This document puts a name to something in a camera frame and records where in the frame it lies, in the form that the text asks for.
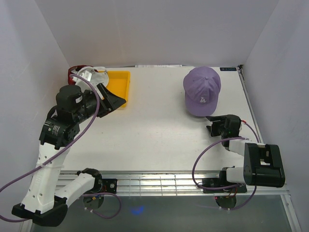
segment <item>wall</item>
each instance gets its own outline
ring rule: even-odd
[[[35,1],[71,66],[117,67],[243,64],[278,2]]]
[[[34,0],[0,0],[0,185],[35,167],[39,135],[55,95],[65,84],[68,63]],[[0,214],[8,218],[30,178],[1,193]],[[0,221],[0,230],[19,223]]]
[[[280,0],[244,66],[262,136],[280,146],[303,231],[309,231],[308,12],[308,0]]]

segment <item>yellow bin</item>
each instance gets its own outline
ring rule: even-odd
[[[124,98],[126,103],[121,107],[126,107],[129,96],[131,73],[129,71],[107,71],[107,74],[110,80],[106,88],[118,97]]]

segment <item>white table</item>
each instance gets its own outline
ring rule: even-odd
[[[117,68],[131,72],[126,108],[97,118],[71,148],[63,171],[95,168],[104,171],[190,171],[211,138],[206,118],[187,113],[183,78],[193,67]],[[213,116],[234,114],[254,126],[238,72],[221,72],[222,89]],[[255,141],[242,127],[241,136]],[[217,145],[200,160],[197,170],[242,166],[243,157]]]

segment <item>purple cap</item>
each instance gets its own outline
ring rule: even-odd
[[[209,116],[217,108],[221,81],[219,74],[209,67],[192,69],[183,80],[185,105],[195,116]]]

